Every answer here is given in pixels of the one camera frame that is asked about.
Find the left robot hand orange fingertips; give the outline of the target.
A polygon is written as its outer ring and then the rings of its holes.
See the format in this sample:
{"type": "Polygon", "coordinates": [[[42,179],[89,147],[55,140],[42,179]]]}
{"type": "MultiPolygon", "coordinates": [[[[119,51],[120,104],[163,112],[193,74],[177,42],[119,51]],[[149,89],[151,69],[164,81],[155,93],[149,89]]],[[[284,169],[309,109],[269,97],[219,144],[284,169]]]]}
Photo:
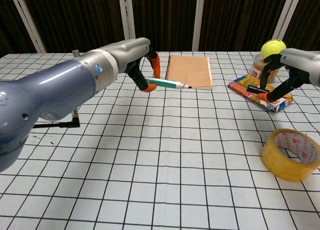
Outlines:
{"type": "Polygon", "coordinates": [[[151,47],[148,38],[140,37],[117,42],[110,53],[115,57],[120,73],[126,73],[143,92],[152,92],[156,89],[155,84],[147,83],[140,70],[142,58],[149,60],[155,78],[160,78],[160,57],[151,47]]]}

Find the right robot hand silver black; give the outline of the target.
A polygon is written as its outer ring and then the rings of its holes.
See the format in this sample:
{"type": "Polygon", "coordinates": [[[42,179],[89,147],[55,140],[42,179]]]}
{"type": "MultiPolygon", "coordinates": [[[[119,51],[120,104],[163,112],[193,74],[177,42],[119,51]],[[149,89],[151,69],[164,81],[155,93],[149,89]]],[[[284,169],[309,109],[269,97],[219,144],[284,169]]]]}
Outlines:
{"type": "Polygon", "coordinates": [[[265,102],[274,102],[303,84],[320,85],[320,55],[295,48],[286,48],[263,60],[266,63],[260,78],[260,89],[265,89],[272,70],[285,67],[289,78],[271,92],[259,93],[257,97],[265,102]]]}

